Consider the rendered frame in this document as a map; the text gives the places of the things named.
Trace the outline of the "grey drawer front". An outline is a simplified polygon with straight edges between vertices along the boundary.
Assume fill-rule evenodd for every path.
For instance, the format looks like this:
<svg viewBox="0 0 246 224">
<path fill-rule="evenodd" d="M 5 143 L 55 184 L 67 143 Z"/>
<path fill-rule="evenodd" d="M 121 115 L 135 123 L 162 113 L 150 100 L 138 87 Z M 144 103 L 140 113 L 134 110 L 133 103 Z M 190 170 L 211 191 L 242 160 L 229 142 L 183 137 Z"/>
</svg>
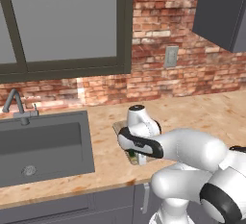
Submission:
<svg viewBox="0 0 246 224">
<path fill-rule="evenodd" d="M 89 195 L 74 196 L 58 200 L 0 210 L 0 224 L 11 223 L 50 214 L 89 210 L 93 206 Z"/>
</svg>

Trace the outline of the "grey metal tap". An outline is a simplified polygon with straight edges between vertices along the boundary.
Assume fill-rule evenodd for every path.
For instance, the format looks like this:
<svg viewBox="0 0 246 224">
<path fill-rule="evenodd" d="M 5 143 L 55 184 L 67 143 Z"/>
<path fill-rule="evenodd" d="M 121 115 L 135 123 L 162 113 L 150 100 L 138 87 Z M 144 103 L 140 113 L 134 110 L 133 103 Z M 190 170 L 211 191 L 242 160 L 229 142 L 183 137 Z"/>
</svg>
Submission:
<svg viewBox="0 0 246 224">
<path fill-rule="evenodd" d="M 26 126 L 30 123 L 30 118 L 31 117 L 38 117 L 39 116 L 39 112 L 37 109 L 34 109 L 31 112 L 25 112 L 22 102 L 21 102 L 21 98 L 20 95 L 18 93 L 18 91 L 13 88 L 4 104 L 4 107 L 2 109 L 2 112 L 9 112 L 10 111 L 10 106 L 12 103 L 12 100 L 15 99 L 17 107 L 18 107 L 18 112 L 15 112 L 13 114 L 14 118 L 18 118 L 20 120 L 20 123 L 23 126 Z"/>
</svg>

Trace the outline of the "tan cutting board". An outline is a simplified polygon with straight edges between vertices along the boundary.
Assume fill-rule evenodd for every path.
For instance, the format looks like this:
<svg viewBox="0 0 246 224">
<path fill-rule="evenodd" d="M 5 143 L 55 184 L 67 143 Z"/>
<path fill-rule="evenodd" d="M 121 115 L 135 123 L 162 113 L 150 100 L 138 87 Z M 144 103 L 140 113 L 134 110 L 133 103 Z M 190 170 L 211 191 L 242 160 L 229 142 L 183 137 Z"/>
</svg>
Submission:
<svg viewBox="0 0 246 224">
<path fill-rule="evenodd" d="M 130 126 L 127 122 L 117 122 L 113 125 L 117 134 L 119 146 L 125 151 L 128 157 L 129 151 L 145 155 L 148 158 L 161 159 L 163 151 L 160 144 L 154 140 L 161 132 L 160 124 L 156 120 L 137 122 Z"/>
</svg>

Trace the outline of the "dark grey wall cupboard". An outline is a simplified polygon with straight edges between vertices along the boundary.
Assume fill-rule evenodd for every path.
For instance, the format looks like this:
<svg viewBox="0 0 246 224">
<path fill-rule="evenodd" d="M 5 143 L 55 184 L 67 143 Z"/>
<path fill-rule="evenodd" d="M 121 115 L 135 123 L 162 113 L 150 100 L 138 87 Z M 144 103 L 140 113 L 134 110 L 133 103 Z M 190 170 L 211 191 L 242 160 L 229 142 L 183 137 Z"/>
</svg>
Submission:
<svg viewBox="0 0 246 224">
<path fill-rule="evenodd" d="M 198 0 L 192 32 L 232 53 L 246 52 L 246 0 Z"/>
</svg>

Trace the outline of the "dark grey sink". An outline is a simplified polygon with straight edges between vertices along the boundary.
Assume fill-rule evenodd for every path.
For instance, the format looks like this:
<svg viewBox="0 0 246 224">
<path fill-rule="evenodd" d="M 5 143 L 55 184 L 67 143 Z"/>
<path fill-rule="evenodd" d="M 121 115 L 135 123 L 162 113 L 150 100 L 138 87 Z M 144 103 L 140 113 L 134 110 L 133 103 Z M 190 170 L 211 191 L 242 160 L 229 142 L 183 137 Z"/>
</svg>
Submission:
<svg viewBox="0 0 246 224">
<path fill-rule="evenodd" d="M 92 173 L 86 111 L 0 120 L 0 187 Z"/>
</svg>

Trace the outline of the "grey wall outlet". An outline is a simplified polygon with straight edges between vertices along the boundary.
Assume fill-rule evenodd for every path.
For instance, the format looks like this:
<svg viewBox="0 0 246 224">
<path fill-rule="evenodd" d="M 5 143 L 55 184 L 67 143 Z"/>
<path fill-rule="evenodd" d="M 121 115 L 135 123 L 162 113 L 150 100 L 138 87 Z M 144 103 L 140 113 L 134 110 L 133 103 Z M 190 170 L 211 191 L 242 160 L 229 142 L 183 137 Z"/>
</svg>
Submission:
<svg viewBox="0 0 246 224">
<path fill-rule="evenodd" d="M 175 67 L 177 65 L 178 51 L 179 51 L 178 46 L 166 47 L 165 59 L 164 59 L 165 67 Z"/>
</svg>

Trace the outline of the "dark framed window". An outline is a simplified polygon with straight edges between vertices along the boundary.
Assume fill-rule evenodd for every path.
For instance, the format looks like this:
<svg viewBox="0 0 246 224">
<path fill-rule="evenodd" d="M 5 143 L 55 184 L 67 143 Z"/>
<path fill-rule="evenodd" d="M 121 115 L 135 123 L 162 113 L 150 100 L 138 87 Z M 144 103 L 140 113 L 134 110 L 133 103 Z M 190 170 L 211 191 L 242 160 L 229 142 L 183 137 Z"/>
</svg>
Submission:
<svg viewBox="0 0 246 224">
<path fill-rule="evenodd" d="M 134 0 L 0 0 L 0 84 L 127 74 Z"/>
</svg>

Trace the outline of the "grey cupboard door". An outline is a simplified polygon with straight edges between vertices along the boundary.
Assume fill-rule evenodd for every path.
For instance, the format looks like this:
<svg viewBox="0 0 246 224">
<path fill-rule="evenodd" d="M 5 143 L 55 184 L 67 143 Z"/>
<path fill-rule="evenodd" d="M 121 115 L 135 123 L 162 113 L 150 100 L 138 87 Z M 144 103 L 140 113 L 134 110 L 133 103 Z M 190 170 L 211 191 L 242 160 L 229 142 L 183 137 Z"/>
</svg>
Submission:
<svg viewBox="0 0 246 224">
<path fill-rule="evenodd" d="M 134 197 L 134 214 L 133 214 L 133 224 L 149 224 L 149 221 L 154 213 L 160 207 L 161 200 L 156 194 L 153 192 L 150 186 L 150 198 L 148 204 L 147 213 L 143 214 L 141 211 L 141 207 L 143 206 L 143 196 L 144 196 L 144 188 L 143 184 L 135 186 L 135 197 Z"/>
<path fill-rule="evenodd" d="M 119 187 L 94 193 L 95 210 L 111 218 L 109 224 L 132 224 L 134 187 Z"/>
</svg>

